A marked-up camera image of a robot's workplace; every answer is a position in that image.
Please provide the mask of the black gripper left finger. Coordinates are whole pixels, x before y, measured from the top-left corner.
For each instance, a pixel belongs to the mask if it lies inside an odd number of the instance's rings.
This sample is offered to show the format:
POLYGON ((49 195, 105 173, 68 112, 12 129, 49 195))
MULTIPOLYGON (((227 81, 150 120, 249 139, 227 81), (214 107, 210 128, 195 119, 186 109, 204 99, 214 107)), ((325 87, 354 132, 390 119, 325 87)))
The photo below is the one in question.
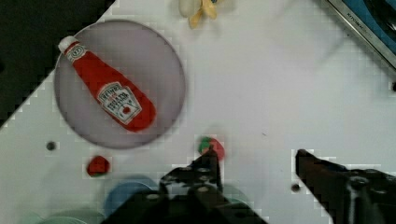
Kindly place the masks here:
POLYGON ((194 187, 209 186, 223 192, 219 156, 210 147, 198 159, 185 167, 177 167, 160 179, 160 191, 170 198, 187 195, 194 187))

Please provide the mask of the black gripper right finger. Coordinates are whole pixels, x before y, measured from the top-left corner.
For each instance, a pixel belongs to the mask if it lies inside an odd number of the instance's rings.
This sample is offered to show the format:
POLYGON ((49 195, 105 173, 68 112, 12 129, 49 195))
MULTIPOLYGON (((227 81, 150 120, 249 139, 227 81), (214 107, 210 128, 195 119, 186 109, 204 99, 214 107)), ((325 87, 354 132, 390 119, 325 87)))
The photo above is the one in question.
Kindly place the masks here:
POLYGON ((395 177, 376 169, 348 169, 297 151, 295 172, 333 224, 396 224, 395 177))

